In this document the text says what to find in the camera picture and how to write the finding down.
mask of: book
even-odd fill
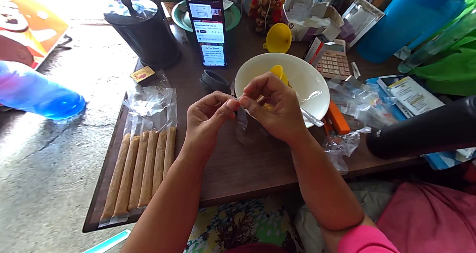
[[[400,81],[404,78],[404,75],[387,75],[387,76],[380,76],[377,80],[377,84],[382,88],[382,90],[390,97],[394,97],[393,94],[388,90],[388,87],[397,81]],[[400,101],[397,101],[395,105],[398,109],[403,113],[403,115],[407,118],[412,118],[414,115],[413,113],[408,110]]]
[[[407,76],[388,86],[388,91],[414,115],[441,107],[444,103]]]

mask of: smartphone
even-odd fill
[[[186,0],[205,66],[226,66],[223,0]]]

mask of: black thermos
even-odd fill
[[[372,132],[367,147],[382,159],[476,147],[476,96]]]
[[[104,19],[139,56],[142,65],[173,67],[180,50],[163,12],[150,0],[120,0],[109,6]]]

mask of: white bowl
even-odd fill
[[[306,61],[289,54],[265,53],[245,62],[235,77],[235,93],[243,94],[243,89],[255,77],[268,72],[275,65],[281,65],[289,84],[296,91],[299,104],[317,119],[322,119],[329,108],[329,88],[324,77]],[[305,118],[306,127],[313,124]]]

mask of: blue container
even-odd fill
[[[49,119],[72,117],[86,105],[80,94],[15,61],[0,61],[0,103]]]
[[[464,0],[393,0],[385,16],[357,46],[366,60],[380,63],[403,46],[414,48],[465,8]]]

